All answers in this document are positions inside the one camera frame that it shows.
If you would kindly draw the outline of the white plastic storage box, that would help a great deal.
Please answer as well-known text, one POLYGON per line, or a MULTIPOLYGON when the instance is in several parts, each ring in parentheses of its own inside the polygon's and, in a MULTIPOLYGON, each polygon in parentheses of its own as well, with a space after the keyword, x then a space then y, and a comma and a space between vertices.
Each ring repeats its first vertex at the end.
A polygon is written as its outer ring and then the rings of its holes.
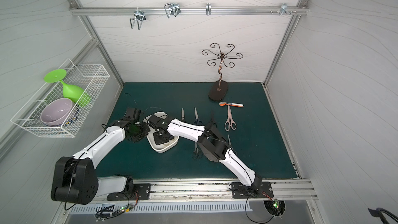
MULTIPOLYGON (((166 113, 165 112, 157 112, 157 113, 154 113, 152 115, 155 115, 155 116, 160 117, 162 119, 166 118, 166 113)), ((148 120, 149 120, 150 116, 151 115, 149 115, 149 116, 144 118, 144 122, 147 123, 148 126, 149 126, 148 120)), ((154 140, 154 137, 153 137, 153 134, 155 133, 155 129, 152 128, 152 127, 149 127, 149 129, 150 129, 150 132, 148 133, 146 138, 147 138, 151 148, 154 151, 156 151, 157 153, 164 153, 164 152, 170 150, 171 148, 173 148, 174 146, 177 145, 178 140, 179 140, 178 136, 174 136, 174 138, 172 140, 168 141, 167 143, 157 145, 155 143, 155 140, 154 140)))

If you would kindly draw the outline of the blue handled scissors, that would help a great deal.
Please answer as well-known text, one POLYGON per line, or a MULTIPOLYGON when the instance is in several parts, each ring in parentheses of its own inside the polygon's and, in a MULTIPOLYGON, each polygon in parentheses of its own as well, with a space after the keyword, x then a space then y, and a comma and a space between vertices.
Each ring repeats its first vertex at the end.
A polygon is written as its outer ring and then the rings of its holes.
POLYGON ((198 111, 197 111, 196 107, 194 108, 194 113, 195 113, 194 125, 203 125, 203 122, 199 118, 198 111))

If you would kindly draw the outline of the grey pink handled scissors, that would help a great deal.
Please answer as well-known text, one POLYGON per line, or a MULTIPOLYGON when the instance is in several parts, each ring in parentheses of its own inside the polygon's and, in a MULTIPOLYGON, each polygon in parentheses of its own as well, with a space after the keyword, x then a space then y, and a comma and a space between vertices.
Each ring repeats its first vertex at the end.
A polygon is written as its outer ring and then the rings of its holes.
POLYGON ((236 130, 237 129, 237 125, 236 125, 235 121, 233 120, 231 107, 229 105, 228 105, 228 108, 227 108, 227 114, 228 114, 227 120, 226 120, 226 123, 224 125, 225 130, 226 131, 236 130))

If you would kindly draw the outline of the yellow black handled scissors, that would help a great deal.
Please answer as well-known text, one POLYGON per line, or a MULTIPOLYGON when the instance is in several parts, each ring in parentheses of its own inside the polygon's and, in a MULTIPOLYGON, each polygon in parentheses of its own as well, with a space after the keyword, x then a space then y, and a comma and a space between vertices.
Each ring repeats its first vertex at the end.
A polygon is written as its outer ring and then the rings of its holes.
POLYGON ((228 144, 229 144, 229 151, 233 152, 235 155, 237 155, 237 152, 234 150, 232 147, 231 139, 230 136, 228 135, 228 144))

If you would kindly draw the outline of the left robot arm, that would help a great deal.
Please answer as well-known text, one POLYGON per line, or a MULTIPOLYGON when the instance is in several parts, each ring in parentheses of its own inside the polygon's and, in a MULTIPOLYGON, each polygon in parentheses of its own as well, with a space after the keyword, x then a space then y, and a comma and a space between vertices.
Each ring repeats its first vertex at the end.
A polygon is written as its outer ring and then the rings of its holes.
POLYGON ((62 157, 55 164, 50 197, 53 201, 86 205, 103 195, 120 195, 118 200, 135 195, 131 176, 98 177, 96 168, 105 156, 125 139, 140 141, 149 134, 146 123, 118 120, 83 150, 62 157))

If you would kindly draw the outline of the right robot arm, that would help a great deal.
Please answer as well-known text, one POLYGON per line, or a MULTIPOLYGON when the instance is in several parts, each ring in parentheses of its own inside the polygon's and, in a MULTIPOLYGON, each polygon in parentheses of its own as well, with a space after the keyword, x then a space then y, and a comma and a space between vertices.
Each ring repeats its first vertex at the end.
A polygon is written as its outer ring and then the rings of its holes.
POLYGON ((211 122, 207 125, 193 125, 176 118, 163 119, 151 115, 148 124, 155 129, 154 137, 156 138, 178 136, 194 141, 208 160, 222 163, 243 186, 254 194, 259 193, 262 184, 261 176, 239 159, 232 146, 211 122))

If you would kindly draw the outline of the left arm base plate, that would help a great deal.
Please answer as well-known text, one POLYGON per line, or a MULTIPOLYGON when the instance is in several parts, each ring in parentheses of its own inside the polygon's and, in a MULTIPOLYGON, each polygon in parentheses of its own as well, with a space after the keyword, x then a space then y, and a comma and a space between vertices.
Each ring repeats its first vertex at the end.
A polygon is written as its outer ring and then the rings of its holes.
POLYGON ((148 200, 151 191, 151 184, 133 184, 127 185, 121 192, 110 193, 107 201, 133 201, 148 200))

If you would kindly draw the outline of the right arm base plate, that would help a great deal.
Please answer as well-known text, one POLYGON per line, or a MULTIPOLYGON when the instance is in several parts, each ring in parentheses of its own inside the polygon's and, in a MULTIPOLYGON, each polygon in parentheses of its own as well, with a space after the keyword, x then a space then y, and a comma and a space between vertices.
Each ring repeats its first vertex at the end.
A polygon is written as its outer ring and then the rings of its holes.
POLYGON ((255 193, 249 189, 248 186, 244 186, 239 182, 233 182, 229 184, 229 190, 232 192, 233 199, 245 199, 245 198, 256 198, 256 199, 270 199, 274 197, 274 192, 269 181, 263 181, 259 192, 255 193))

